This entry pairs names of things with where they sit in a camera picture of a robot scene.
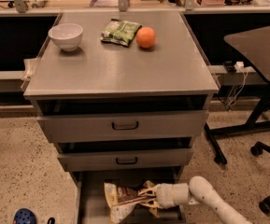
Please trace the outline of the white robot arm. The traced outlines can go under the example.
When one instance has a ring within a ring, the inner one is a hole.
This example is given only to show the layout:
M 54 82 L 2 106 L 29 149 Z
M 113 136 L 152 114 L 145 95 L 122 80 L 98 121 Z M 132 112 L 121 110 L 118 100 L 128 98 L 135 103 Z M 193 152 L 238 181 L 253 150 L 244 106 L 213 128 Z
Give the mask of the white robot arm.
M 183 204 L 202 203 L 210 208 L 223 224 L 252 224 L 225 202 L 201 176 L 192 177 L 189 183 L 151 185 L 140 190 L 138 195 L 147 198 L 144 205 L 150 208 L 169 209 Z

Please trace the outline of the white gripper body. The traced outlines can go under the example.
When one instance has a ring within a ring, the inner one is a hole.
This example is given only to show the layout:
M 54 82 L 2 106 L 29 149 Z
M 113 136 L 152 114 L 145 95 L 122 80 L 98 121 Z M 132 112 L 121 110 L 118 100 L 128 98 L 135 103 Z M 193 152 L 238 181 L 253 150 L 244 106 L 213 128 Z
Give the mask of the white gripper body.
M 155 195 L 156 202 L 164 209 L 187 204 L 192 197 L 186 183 L 157 185 Z

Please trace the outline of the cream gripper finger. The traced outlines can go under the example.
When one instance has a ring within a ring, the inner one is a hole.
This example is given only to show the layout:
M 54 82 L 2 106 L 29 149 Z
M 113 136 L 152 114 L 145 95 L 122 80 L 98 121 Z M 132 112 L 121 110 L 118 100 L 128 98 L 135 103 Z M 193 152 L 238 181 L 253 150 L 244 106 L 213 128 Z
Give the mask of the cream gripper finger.
M 145 199 L 141 201 L 140 204 L 147 208 L 163 209 L 163 207 L 155 199 Z
M 139 196 L 145 196 L 145 197 L 155 197 L 156 196 L 156 190 L 157 190 L 156 187 L 144 188 L 144 189 L 141 189 L 138 192 L 138 195 Z

